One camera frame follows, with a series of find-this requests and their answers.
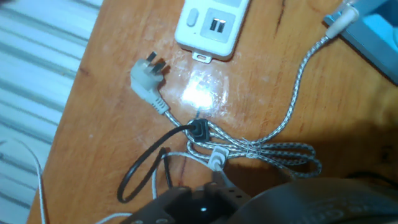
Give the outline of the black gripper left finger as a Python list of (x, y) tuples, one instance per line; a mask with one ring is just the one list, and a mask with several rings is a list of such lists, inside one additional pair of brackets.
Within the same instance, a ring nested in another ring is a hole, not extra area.
[(151, 201), (121, 224), (227, 223), (251, 197), (223, 178), (201, 189), (174, 187)]

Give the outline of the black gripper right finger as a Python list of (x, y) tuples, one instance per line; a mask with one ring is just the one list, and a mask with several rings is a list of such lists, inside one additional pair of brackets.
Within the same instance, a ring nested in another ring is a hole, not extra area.
[(255, 196), (228, 220), (247, 224), (397, 223), (397, 191), (360, 180), (296, 180)]

